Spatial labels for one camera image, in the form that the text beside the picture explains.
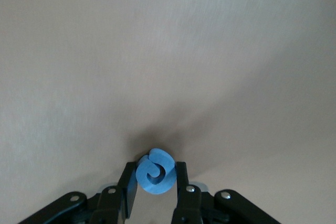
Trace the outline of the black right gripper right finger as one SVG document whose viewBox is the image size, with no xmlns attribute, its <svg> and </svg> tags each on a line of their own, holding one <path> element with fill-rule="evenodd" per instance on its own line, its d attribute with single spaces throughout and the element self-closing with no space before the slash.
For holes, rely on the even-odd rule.
<svg viewBox="0 0 336 224">
<path fill-rule="evenodd" d="M 214 196 L 188 179 L 185 162 L 176 163 L 177 205 L 171 223 L 278 223 L 275 218 L 231 189 Z"/>
</svg>

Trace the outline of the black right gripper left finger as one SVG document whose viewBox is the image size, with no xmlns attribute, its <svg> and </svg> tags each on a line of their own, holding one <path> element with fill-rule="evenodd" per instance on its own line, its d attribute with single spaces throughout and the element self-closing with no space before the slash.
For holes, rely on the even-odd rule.
<svg viewBox="0 0 336 224">
<path fill-rule="evenodd" d="M 126 163 L 117 184 L 91 198 L 79 191 L 69 192 L 21 223 L 125 223 L 137 193 L 136 167 L 136 162 Z"/>
</svg>

